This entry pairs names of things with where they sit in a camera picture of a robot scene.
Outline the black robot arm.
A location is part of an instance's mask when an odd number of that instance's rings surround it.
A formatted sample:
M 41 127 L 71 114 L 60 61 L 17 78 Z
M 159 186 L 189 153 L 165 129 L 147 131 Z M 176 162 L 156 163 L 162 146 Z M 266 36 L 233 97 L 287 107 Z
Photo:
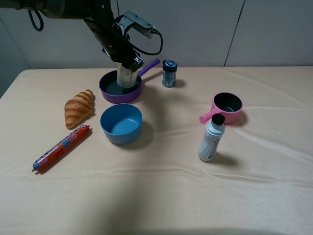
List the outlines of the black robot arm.
M 44 27 L 41 15 L 50 19 L 82 19 L 113 62 L 133 72 L 143 65 L 139 53 L 122 35 L 109 0 L 2 0 L 0 7 L 27 10 L 37 31 Z

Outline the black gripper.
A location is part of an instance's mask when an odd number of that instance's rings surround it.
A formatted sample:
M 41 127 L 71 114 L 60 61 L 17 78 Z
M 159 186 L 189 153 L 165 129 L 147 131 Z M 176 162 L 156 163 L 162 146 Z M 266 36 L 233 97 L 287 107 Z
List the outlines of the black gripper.
M 109 0 L 87 0 L 85 10 L 88 17 L 84 22 L 94 33 L 96 39 L 114 62 L 132 72 L 137 71 L 144 64 L 140 54 L 135 51 L 122 36 L 113 17 Z

